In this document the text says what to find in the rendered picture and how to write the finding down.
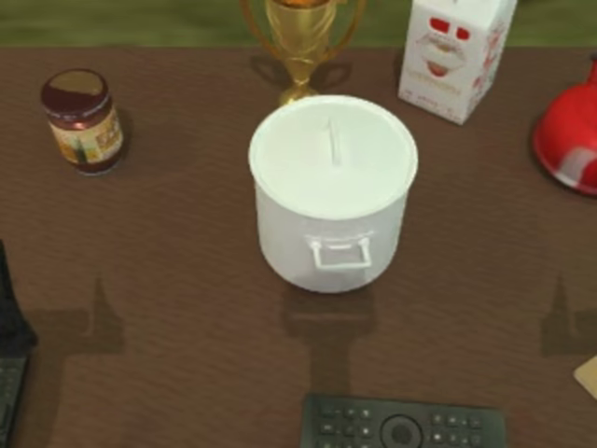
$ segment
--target trophy handle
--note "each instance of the trophy handle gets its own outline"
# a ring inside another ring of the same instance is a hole
[[[332,0],[332,1],[337,1],[338,3],[346,3],[347,2],[347,0]],[[336,44],[335,47],[332,47],[331,49],[329,49],[326,52],[326,54],[324,54],[322,62],[329,61],[330,59],[335,58],[336,55],[344,47],[346,47],[346,44],[348,44],[351,41],[351,39],[353,38],[354,31],[356,30],[356,25],[358,25],[361,18],[363,17],[363,12],[365,12],[366,5],[367,5],[367,0],[356,0],[356,6],[354,7],[353,21],[351,21],[351,24],[348,27],[348,30],[346,30],[346,34],[340,40],[340,42],[338,44]]]
[[[249,0],[240,0],[241,9],[243,10],[244,19],[249,26],[249,31],[257,38],[261,45],[276,59],[282,59],[280,52],[273,46],[270,40],[263,34],[263,31],[257,25],[251,4]]]

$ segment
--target trophy base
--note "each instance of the trophy base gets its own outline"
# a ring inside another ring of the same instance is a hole
[[[295,101],[317,95],[317,91],[309,86],[292,86],[280,95],[280,105],[289,105]]]

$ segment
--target table surface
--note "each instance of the table surface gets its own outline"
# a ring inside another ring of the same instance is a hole
[[[285,83],[261,51],[0,50],[0,236],[41,342],[16,447],[292,448],[310,390],[496,406],[511,448],[597,446],[572,376],[597,355],[597,207],[527,144],[588,54],[509,49],[465,127],[396,99],[394,50],[322,69],[323,91],[410,127],[420,173],[390,269],[317,297],[257,246],[247,148]],[[109,175],[68,166],[40,109],[42,82],[77,65],[125,113]]]

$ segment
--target white carton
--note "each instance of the white carton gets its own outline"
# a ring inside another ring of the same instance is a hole
[[[398,96],[464,124],[495,78],[517,0],[413,0]]]

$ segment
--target circular button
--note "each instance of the circular button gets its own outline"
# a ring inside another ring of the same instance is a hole
[[[383,424],[382,442],[385,448],[421,448],[423,433],[414,420],[397,415]]]

